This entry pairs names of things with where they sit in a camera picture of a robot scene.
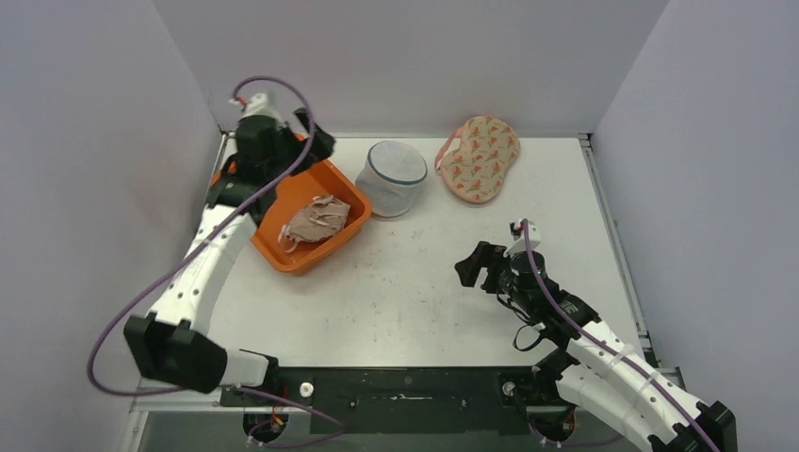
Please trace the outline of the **orange plastic tub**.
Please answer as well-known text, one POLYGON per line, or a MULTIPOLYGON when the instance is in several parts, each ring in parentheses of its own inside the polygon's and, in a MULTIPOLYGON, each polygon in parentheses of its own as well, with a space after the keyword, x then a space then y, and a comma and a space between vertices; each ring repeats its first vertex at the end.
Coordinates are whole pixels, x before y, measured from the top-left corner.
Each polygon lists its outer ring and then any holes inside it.
POLYGON ((276 187, 252 243, 278 271, 302 274, 343 247, 371 216, 355 184, 325 160, 276 187))

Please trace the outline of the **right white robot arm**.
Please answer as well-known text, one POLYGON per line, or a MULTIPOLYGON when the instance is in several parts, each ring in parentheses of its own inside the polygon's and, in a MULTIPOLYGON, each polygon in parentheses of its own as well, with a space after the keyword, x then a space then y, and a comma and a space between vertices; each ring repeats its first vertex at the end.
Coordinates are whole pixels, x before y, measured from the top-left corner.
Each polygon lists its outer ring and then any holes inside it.
POLYGON ((460 283, 520 315, 555 350, 535 365, 535 396, 582 408, 642 451, 736 451, 737 421, 665 377, 625 343, 598 312, 546 274, 537 251, 511 252, 481 241, 454 266, 460 283))

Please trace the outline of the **white mesh laundry bag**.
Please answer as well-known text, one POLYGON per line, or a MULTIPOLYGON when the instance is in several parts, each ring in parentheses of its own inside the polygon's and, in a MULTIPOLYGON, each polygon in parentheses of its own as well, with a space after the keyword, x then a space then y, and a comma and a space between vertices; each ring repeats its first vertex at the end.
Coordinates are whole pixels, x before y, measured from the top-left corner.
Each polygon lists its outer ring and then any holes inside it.
POLYGON ((374 215, 394 218, 413 206, 428 173, 427 163, 416 148, 384 140, 369 148, 355 185, 367 196, 374 215))

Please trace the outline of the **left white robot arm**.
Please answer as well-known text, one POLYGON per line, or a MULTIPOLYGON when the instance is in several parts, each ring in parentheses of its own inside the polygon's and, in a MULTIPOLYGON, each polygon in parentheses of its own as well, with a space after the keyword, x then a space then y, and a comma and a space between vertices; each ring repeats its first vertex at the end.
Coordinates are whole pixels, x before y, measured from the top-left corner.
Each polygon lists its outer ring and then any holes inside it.
POLYGON ((212 179, 187 256, 147 314, 132 315, 124 324, 124 339, 143 378, 204 394, 244 386, 261 406, 279 397, 282 382, 269 372, 274 358, 223 347, 207 334, 238 255, 277 199, 276 186, 334 152, 334 137, 316 125, 308 109, 294 115, 306 138, 269 114, 239 120, 236 150, 212 179))

